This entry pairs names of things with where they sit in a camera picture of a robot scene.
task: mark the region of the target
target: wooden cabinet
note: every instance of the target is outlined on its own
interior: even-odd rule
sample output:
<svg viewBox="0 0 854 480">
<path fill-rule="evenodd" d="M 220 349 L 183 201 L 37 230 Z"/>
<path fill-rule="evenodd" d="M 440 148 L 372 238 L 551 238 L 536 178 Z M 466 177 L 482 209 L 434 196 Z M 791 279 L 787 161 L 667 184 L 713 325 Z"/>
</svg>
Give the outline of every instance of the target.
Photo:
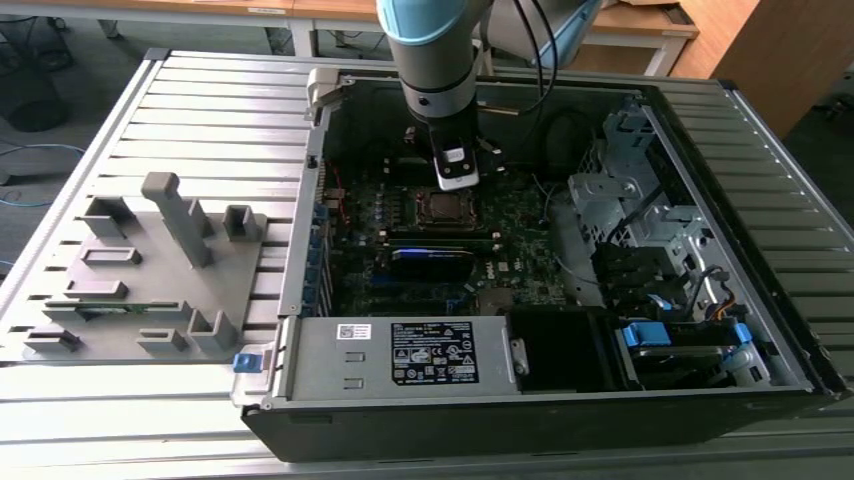
<svg viewBox="0 0 854 480">
<path fill-rule="evenodd" d="M 783 137 L 854 61 L 854 1 L 681 3 L 701 35 L 671 76 L 733 80 Z"/>
</svg>

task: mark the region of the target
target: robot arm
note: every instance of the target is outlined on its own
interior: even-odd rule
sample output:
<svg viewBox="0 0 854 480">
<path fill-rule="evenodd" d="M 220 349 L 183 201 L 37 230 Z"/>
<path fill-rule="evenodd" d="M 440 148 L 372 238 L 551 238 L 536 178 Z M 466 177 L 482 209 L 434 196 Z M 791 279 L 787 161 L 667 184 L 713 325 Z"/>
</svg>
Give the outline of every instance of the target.
<svg viewBox="0 0 854 480">
<path fill-rule="evenodd" d="M 566 59 L 578 50 L 602 0 L 543 3 L 550 24 L 556 26 L 552 30 L 558 58 Z M 388 35 L 407 105 L 430 131 L 436 178 L 443 190 L 471 187 L 479 181 L 471 36 L 490 9 L 490 42 L 512 53 L 526 55 L 527 51 L 532 56 L 530 42 L 519 35 L 515 6 L 514 0 L 378 0 L 380 24 Z M 532 8 L 527 13 L 536 18 Z M 550 49 L 555 46 L 544 31 L 540 25 L 539 35 L 535 34 L 539 56 L 542 64 L 554 67 Z"/>
</svg>

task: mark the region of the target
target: barcode sticker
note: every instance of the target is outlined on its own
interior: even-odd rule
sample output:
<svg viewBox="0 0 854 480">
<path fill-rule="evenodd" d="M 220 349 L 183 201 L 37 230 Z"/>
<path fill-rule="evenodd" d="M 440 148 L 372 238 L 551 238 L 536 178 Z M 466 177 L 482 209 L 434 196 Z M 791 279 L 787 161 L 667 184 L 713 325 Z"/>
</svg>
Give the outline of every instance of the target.
<svg viewBox="0 0 854 480">
<path fill-rule="evenodd" d="M 283 8 L 248 8 L 250 13 L 267 13 L 270 15 L 284 15 Z"/>
<path fill-rule="evenodd" d="M 370 323 L 339 323 L 336 330 L 338 340 L 370 340 L 371 324 Z"/>
</svg>

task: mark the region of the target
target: white sticker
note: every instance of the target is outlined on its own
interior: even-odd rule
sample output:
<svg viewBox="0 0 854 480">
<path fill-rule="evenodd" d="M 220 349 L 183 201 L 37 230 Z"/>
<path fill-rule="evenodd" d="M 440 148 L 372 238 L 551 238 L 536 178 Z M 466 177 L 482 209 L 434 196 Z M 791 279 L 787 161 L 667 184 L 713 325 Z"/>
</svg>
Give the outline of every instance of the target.
<svg viewBox="0 0 854 480">
<path fill-rule="evenodd" d="M 367 323 L 339 323 L 338 337 L 339 340 L 370 340 L 371 324 Z"/>
<path fill-rule="evenodd" d="M 247 10 L 250 11 L 250 13 L 268 13 L 271 15 L 284 15 L 284 9 L 283 8 L 252 8 L 252 7 L 250 7 Z"/>
<path fill-rule="evenodd" d="M 450 163 L 462 162 L 463 160 L 466 160 L 466 150 L 463 150 L 462 148 L 446 150 L 444 158 L 448 159 Z"/>
</svg>

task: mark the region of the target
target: circuit board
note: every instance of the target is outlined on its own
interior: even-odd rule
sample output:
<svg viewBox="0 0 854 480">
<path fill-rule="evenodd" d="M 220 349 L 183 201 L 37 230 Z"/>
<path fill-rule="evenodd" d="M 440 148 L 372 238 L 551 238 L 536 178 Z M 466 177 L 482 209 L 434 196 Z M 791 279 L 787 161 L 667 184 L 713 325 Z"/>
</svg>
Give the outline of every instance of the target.
<svg viewBox="0 0 854 480">
<path fill-rule="evenodd" d="M 492 315 L 514 304 L 567 303 L 543 196 L 530 176 L 491 177 L 456 192 L 388 180 L 362 172 L 343 184 L 332 179 L 326 191 L 338 213 L 335 315 Z M 434 258 L 407 264 L 414 275 L 392 267 L 388 278 L 386 264 L 404 250 L 454 258 L 438 264 L 438 275 Z"/>
</svg>

